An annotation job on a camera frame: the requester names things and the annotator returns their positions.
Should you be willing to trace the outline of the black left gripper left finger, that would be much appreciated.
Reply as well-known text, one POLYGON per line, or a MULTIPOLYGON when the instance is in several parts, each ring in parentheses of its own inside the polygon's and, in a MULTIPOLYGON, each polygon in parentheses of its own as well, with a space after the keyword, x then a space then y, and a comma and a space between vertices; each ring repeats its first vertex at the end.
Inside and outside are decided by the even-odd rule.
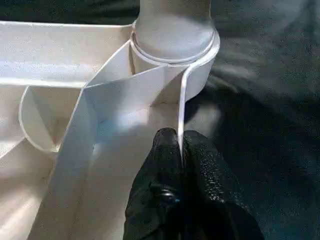
POLYGON ((183 168, 177 133, 158 130, 136 174, 125 209, 125 240, 178 240, 183 223, 183 168))

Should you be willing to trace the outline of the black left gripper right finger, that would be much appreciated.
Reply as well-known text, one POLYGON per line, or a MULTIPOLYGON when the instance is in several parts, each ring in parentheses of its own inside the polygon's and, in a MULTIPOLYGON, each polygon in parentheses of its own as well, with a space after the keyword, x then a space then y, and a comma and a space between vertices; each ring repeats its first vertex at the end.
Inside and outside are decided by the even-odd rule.
POLYGON ((183 158, 192 218, 202 240, 262 240, 242 191, 216 146, 201 133, 183 136, 183 158))

